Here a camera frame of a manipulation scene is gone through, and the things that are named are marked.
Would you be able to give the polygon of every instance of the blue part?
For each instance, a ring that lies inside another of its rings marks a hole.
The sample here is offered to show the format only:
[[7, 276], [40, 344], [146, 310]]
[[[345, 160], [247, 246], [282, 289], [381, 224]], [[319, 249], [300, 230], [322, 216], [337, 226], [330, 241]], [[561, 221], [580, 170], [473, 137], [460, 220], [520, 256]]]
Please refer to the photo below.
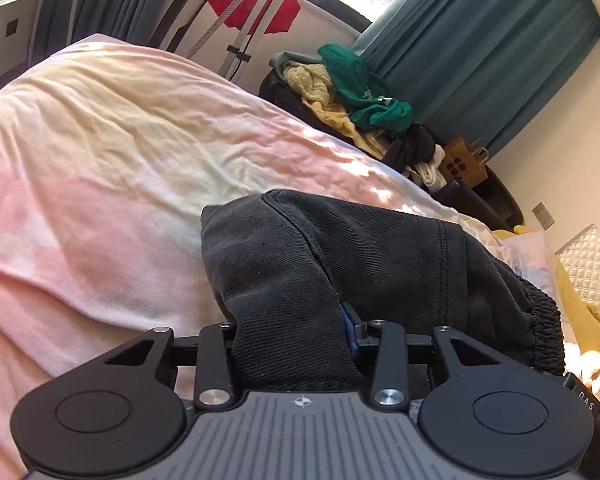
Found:
[[342, 317], [344, 318], [347, 344], [349, 345], [349, 350], [354, 361], [356, 361], [358, 359], [358, 355], [360, 354], [360, 346], [358, 345], [358, 340], [356, 339], [356, 329], [353, 325], [353, 322], [349, 319], [349, 316], [347, 316], [347, 311], [344, 310], [342, 305], [340, 306], [340, 311], [342, 313]]

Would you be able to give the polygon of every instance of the green towel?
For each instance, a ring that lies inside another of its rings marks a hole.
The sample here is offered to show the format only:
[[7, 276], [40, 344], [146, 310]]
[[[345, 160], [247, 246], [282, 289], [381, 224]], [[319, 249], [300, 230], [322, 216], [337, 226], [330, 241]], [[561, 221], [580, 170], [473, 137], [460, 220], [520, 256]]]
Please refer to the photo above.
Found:
[[401, 134], [413, 123], [413, 109], [388, 97], [389, 89], [352, 51], [335, 43], [318, 49], [333, 85], [342, 97], [349, 119], [361, 130], [384, 128]]

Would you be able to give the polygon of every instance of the round black pad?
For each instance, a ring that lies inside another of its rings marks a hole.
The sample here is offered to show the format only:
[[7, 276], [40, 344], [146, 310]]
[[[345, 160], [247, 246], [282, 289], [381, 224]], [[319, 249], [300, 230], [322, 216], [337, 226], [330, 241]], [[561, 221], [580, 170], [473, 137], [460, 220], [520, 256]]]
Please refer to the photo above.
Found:
[[65, 428], [80, 433], [101, 433], [122, 424], [131, 405], [112, 392], [83, 392], [63, 400], [56, 418]]
[[475, 401], [474, 416], [488, 430], [514, 435], [537, 430], [549, 412], [542, 402], [527, 394], [494, 392]]
[[11, 417], [27, 465], [61, 478], [93, 478], [160, 458], [184, 431], [184, 408], [138, 368], [109, 365], [81, 376], [74, 370], [27, 394]]
[[538, 477], [579, 462], [593, 419], [573, 392], [522, 366], [462, 367], [434, 389], [418, 416], [423, 434], [480, 474]]

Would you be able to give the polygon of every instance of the bed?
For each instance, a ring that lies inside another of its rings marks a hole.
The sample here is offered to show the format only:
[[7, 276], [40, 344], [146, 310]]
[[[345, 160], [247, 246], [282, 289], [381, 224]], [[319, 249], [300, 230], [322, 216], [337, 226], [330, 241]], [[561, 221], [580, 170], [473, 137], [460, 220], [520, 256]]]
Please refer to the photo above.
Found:
[[200, 212], [277, 187], [455, 222], [508, 261], [480, 222], [174, 54], [89, 38], [0, 92], [1, 479], [24, 472], [24, 393], [138, 331], [222, 320]]

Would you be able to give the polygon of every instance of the wall outlet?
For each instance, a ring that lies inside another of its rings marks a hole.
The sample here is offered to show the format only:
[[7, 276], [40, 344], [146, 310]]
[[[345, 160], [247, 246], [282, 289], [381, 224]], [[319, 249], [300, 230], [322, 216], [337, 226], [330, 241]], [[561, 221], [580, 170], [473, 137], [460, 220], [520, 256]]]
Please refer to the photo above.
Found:
[[536, 215], [536, 218], [545, 231], [555, 224], [554, 217], [549, 214], [542, 202], [533, 208], [532, 211], [534, 212], [534, 215]]

